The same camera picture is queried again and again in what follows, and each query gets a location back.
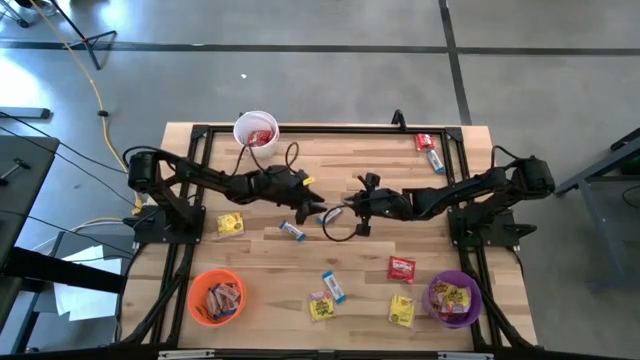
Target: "purple bowl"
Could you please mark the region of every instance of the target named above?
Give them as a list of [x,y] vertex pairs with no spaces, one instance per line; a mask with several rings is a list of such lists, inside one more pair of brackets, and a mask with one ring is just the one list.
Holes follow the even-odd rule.
[[[446,321],[442,320],[440,316],[438,316],[438,313],[431,306],[430,300],[431,287],[434,286],[438,280],[448,282],[449,284],[460,288],[468,287],[471,290],[471,306],[469,307],[469,312]],[[449,270],[441,272],[431,280],[431,284],[429,284],[429,287],[427,287],[422,294],[422,307],[427,310],[432,318],[442,325],[448,328],[457,329],[469,326],[478,320],[480,311],[482,310],[482,294],[480,293],[478,284],[476,284],[475,280],[473,280],[469,275],[462,271]]]

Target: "white cup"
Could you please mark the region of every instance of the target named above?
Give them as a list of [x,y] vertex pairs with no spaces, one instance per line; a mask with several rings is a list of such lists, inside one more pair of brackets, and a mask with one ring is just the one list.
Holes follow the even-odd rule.
[[264,111],[249,111],[244,113],[233,125],[233,137],[238,144],[244,146],[249,141],[249,135],[258,130],[269,130],[273,134],[268,143],[251,148],[256,158],[266,159],[273,156],[276,152],[276,143],[280,137],[278,122],[271,114]]

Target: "orange plastic bowl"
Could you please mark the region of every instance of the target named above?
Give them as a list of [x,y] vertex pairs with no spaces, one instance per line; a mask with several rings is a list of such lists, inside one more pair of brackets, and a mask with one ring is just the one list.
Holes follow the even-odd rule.
[[[236,283],[240,291],[240,304],[238,309],[231,316],[226,316],[221,320],[215,320],[207,310],[207,292],[210,288],[219,283]],[[187,297],[187,308],[191,317],[202,326],[219,327],[236,318],[244,309],[247,302],[247,288],[240,277],[232,271],[225,269],[214,269],[198,275],[193,280],[189,295]]]

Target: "wooden tabletop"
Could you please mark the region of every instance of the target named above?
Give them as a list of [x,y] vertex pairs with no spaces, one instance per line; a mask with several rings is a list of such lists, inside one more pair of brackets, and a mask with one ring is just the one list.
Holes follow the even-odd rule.
[[[186,155],[192,126],[193,123],[167,124],[162,148]],[[465,126],[462,129],[471,174],[486,171],[491,149],[488,128]],[[284,152],[292,141],[300,145],[300,156],[293,168],[304,169],[314,176],[316,181],[311,188],[330,205],[362,189],[356,177],[366,172],[380,175],[382,187],[398,191],[403,187],[447,184],[444,176],[433,172],[424,153],[415,150],[413,137],[402,134],[281,134],[276,154],[261,164],[266,167],[284,163]],[[210,166],[231,172],[239,150],[231,134],[216,134]],[[196,159],[200,159],[201,154],[202,148]],[[253,169],[251,158],[245,156],[239,172]],[[170,170],[164,168],[163,174],[170,174]],[[468,328],[442,327],[427,315],[420,303],[424,289],[437,273],[460,269],[444,216],[415,222],[373,218],[370,237],[355,237],[344,243],[326,239],[314,217],[299,227],[307,237],[298,243],[278,228],[282,220],[294,223],[294,212],[285,207],[263,201],[240,206],[212,191],[205,191],[203,204],[207,207],[207,218],[202,242],[196,247],[191,279],[214,268],[231,269],[247,285],[247,304],[239,317],[218,329],[198,325],[185,311],[180,347],[472,349]],[[242,212],[246,232],[220,240],[216,218],[233,211]],[[334,237],[346,235],[353,231],[357,221],[348,210],[329,231]],[[124,297],[123,337],[135,328],[156,300],[166,252],[166,245],[149,245],[131,269]],[[413,285],[387,280],[390,255],[417,262]],[[535,343],[527,294],[513,254],[505,249],[488,248],[487,262],[496,302],[522,336]],[[347,300],[337,306],[335,318],[314,323],[307,297],[324,289],[321,275],[328,270],[334,272]],[[387,321],[393,294],[416,300],[412,329]],[[172,300],[167,307],[165,336],[174,304]],[[484,316],[481,323],[488,341]]]

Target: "red snack in cup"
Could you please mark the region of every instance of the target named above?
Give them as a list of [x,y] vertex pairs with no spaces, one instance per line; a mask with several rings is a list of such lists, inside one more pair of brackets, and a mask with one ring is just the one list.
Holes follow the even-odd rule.
[[434,149],[436,147],[431,135],[429,134],[416,134],[416,150],[421,151],[424,149]]
[[247,144],[250,146],[267,145],[269,141],[271,141],[271,135],[270,130],[252,131],[249,133],[249,141],[247,141]]
[[416,262],[400,259],[395,256],[389,257],[389,272],[387,277],[394,280],[402,280],[408,284],[413,284],[416,273]]

